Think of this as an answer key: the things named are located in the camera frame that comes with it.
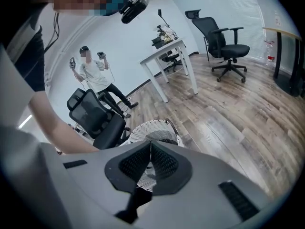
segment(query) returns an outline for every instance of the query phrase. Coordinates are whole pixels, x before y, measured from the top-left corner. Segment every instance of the wooden floor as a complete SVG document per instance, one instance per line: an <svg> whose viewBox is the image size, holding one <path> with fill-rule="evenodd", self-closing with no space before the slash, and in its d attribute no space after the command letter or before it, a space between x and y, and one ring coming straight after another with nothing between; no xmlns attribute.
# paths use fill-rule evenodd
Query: wooden floor
<svg viewBox="0 0 305 229"><path fill-rule="evenodd" d="M159 77L169 102L149 82L131 95L139 106L127 111L132 115L127 126L169 118L187 148L222 159L271 198L286 192L305 158L304 99L277 87L274 68L238 59L248 67L246 83L233 71L218 83L222 70L212 73L211 67L220 60L195 54L191 61L199 93L193 94L184 70L168 76L169 83Z"/></svg>

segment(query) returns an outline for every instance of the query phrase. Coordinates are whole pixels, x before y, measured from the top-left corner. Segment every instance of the desk leg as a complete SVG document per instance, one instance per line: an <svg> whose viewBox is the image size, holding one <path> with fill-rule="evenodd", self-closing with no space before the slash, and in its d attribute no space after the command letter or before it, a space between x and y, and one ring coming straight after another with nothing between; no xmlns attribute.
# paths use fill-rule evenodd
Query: desk leg
<svg viewBox="0 0 305 229"><path fill-rule="evenodd" d="M298 64L299 63L299 40L296 38L295 39L295 63L294 63L294 68L292 70L292 74L290 77L290 82L292 83L295 79L296 72L298 69Z"/></svg>
<svg viewBox="0 0 305 229"><path fill-rule="evenodd" d="M165 74L164 70L162 69L162 66L161 66L161 64L160 64L160 62L159 62L159 59L158 59L158 58L155 58L154 60L156 61L157 65L159 66L159 69L160 69L160 71L161 71L161 73L162 73L162 75L163 75L165 81L168 83L168 79L167 79L167 77L166 77L166 74Z"/></svg>
<svg viewBox="0 0 305 229"><path fill-rule="evenodd" d="M304 63L304 43L300 42L299 64L297 66L297 70L296 70L294 79L291 78L292 82L291 82L291 92L290 92L290 94L292 96L298 96L300 94L299 93L299 82L300 82L300 79L301 79L302 73L303 73L303 63Z"/></svg>
<svg viewBox="0 0 305 229"><path fill-rule="evenodd" d="M191 79L191 82L192 82L194 94L198 94L197 83L196 83L196 79L195 79L195 75L194 75L194 71L193 71L191 60L189 58L189 55L187 54L187 51L185 49L185 45L183 44L183 42L180 43L179 46L180 46L180 49L181 49L182 54L184 56L185 62L187 64L187 69L188 69L189 74L190 74L190 79Z"/></svg>
<svg viewBox="0 0 305 229"><path fill-rule="evenodd" d="M148 68L147 64L143 63L141 64L141 66L143 67L143 69L146 71L146 73L148 74L149 78L151 79L154 87L156 88L157 92L160 94L162 100L167 103L168 99L166 97L166 95L164 94L161 86L158 84L158 82L156 81L154 75L152 74L152 72L150 71L150 69Z"/></svg>
<svg viewBox="0 0 305 229"><path fill-rule="evenodd" d="M273 77L277 79L278 73L280 71L281 56L282 56L282 34L280 32L277 35L277 55L276 55L276 65Z"/></svg>
<svg viewBox="0 0 305 229"><path fill-rule="evenodd" d="M186 65L185 65L185 61L184 61L183 56L182 56L182 54L181 54L180 48L177 47L176 50L177 50L177 52L178 52L178 54L179 54L179 57L180 57L180 59L181 59L181 63L182 63L182 65L183 65L185 74L186 74L186 75L189 75L189 73L188 73L188 71L187 71L187 68L186 68Z"/></svg>

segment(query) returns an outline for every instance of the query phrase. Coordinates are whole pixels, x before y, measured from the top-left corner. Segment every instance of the man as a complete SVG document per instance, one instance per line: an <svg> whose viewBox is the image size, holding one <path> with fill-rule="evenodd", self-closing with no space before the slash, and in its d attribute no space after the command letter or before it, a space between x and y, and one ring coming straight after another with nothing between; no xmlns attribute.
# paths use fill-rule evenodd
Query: man
<svg viewBox="0 0 305 229"><path fill-rule="evenodd" d="M5 5L6 0L0 1L3 2L1 7L6 6L6 9L3 10L3 17L10 21L10 25L1 33L1 44L3 44L21 76L35 92L30 100L29 108L45 136L66 154L98 151L97 148L83 140L54 112L44 88L42 28L36 28L35 25L42 9L49 2L53 3L56 11L71 11L78 14L79 12L84 14L84 11L86 11L88 14L88 11L96 11L97 8L101 8L108 4L107 1L111 0L15 0L13 7L7 7ZM12 12L15 7L18 7L18 10ZM108 10L98 11L101 13L106 11L106 14L103 15L111 14L108 13ZM14 41L21 39L27 39L28 41L21 42L20 47L12 45ZM14 53L17 57L13 60L12 54Z"/></svg>
<svg viewBox="0 0 305 229"><path fill-rule="evenodd" d="M103 70L108 70L109 65L106 59L106 56L104 56L104 62L103 64L100 61L95 61L91 57L91 51L87 46L83 46L80 49L81 57L84 59L84 63L81 64L80 67L80 73L78 74L75 69L73 70L73 73L75 77L82 82L83 80L86 80L88 86L94 90L97 95L101 93L105 93L105 97L115 106L117 107L121 113L123 114L124 111L120 109L120 107L116 104L113 97L110 95L110 93L115 94L116 96L121 99L121 101L128 106L130 109L137 106L139 103L136 102L134 104L131 104L127 98L121 93L121 91L112 83L110 83L105 76L101 73Z"/></svg>

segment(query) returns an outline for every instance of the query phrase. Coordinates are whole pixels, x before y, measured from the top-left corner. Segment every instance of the headrest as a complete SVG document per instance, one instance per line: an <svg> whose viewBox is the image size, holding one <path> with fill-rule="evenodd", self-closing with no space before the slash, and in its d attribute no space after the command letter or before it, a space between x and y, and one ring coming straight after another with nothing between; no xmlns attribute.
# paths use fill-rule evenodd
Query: headrest
<svg viewBox="0 0 305 229"><path fill-rule="evenodd" d="M67 101L67 107L70 111L73 111L76 106L81 102L82 97L84 96L85 91L77 88L76 91L72 94L72 96Z"/></svg>
<svg viewBox="0 0 305 229"><path fill-rule="evenodd" d="M189 10L189 11L185 11L185 15L188 19L192 20L192 19L199 19L199 12L200 10Z"/></svg>

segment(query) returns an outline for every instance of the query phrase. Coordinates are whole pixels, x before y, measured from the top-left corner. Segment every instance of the table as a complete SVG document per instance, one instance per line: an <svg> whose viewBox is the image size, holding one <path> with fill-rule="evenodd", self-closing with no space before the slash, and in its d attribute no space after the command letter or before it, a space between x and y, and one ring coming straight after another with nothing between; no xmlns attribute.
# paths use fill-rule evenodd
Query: table
<svg viewBox="0 0 305 229"><path fill-rule="evenodd" d="M290 32L283 31L276 28L263 27L265 30L275 31L277 35L277 56L276 65L273 75L275 83L286 93L291 96L297 97L299 93L298 84L301 79L302 67L304 63L304 44L301 37L294 35ZM281 55L282 55L282 34L295 38L295 62L292 70L291 77L279 74Z"/></svg>
<svg viewBox="0 0 305 229"><path fill-rule="evenodd" d="M156 90L158 91L162 100L165 103L168 102L168 99L167 99L166 95L164 94L161 86L156 81L156 79L155 79L154 75L152 74L151 70L148 68L147 63L151 60L155 60L159 69L160 69L160 71L161 71L161 74L163 75L165 81L168 83L169 81L168 81L168 79L165 75L164 70L161 67L161 64L158 60L158 57L161 56L163 53L168 52L172 49L176 49L177 52L179 53L179 56L180 56L180 59L181 59L181 62L182 62L183 68L184 68L184 72L185 72L186 75L190 76L190 80L191 80L191 83L192 83L194 94L198 94L197 83L196 83L196 80L195 80L192 64L191 64L189 55L187 54L187 51L185 49L183 38L180 38L180 39L177 39L177 40L175 40L171 43L168 43L168 44L164 45L163 47L159 48L157 51L155 51L154 53L152 53L151 55L149 55L148 57L146 57L145 59L140 61L140 65L143 67L143 69L148 74L148 76L151 79L154 87L156 88Z"/></svg>

